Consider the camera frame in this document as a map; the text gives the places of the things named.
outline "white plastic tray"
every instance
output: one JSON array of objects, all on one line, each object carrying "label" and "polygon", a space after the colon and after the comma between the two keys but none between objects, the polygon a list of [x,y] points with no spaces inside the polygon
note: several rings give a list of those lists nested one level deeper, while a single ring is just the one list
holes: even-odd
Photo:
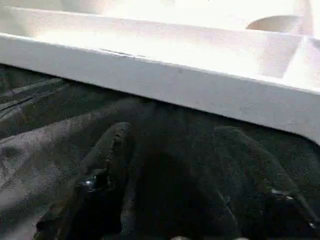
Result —
[{"label": "white plastic tray", "polygon": [[7,7],[22,31],[0,34],[0,62],[320,144],[314,14],[320,4],[257,2],[63,0],[58,10]]}]

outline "dark fabric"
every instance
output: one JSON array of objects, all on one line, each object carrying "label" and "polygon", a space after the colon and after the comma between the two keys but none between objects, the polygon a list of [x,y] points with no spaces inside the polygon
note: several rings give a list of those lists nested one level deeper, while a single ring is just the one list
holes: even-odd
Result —
[{"label": "dark fabric", "polygon": [[1,65],[0,239],[32,238],[57,189],[116,122],[129,122],[136,138],[123,234],[252,229],[261,196],[246,168],[261,159],[281,167],[320,215],[320,151],[305,138]]}]

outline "white plastic tray edge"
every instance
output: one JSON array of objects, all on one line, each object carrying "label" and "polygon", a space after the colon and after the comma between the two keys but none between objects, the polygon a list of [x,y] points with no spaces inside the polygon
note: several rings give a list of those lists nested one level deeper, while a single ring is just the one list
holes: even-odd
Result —
[{"label": "white plastic tray edge", "polygon": [[318,92],[4,33],[0,62],[299,134],[320,144]]}]

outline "black cloth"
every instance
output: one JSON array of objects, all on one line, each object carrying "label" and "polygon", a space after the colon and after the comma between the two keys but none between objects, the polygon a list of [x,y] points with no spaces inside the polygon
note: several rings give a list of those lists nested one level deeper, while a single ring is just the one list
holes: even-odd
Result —
[{"label": "black cloth", "polygon": [[0,65],[0,239],[32,239],[59,187],[116,122],[136,138],[124,235],[252,229],[260,194],[246,169],[260,159],[281,167],[320,215],[320,149],[301,136]]}]

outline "gray fabric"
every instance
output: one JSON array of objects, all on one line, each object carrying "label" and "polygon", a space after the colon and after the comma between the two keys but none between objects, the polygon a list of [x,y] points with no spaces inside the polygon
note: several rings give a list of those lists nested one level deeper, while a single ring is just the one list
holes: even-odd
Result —
[{"label": "gray fabric", "polygon": [[[108,127],[121,121],[132,124],[137,139],[123,204],[124,234],[137,228],[134,199],[137,191],[143,195],[141,191],[148,187],[137,186],[143,186],[139,179],[154,169],[153,163],[142,164],[150,153],[183,161],[212,195],[213,183],[230,198],[242,189],[243,173],[227,170],[217,150],[224,140],[217,138],[215,129],[223,126],[238,129],[273,155],[320,215],[319,147],[303,137],[2,65],[0,239],[31,239],[35,223],[57,197],[58,187],[75,174]],[[168,169],[162,164],[157,168]],[[228,192],[226,182],[237,191]]]}]

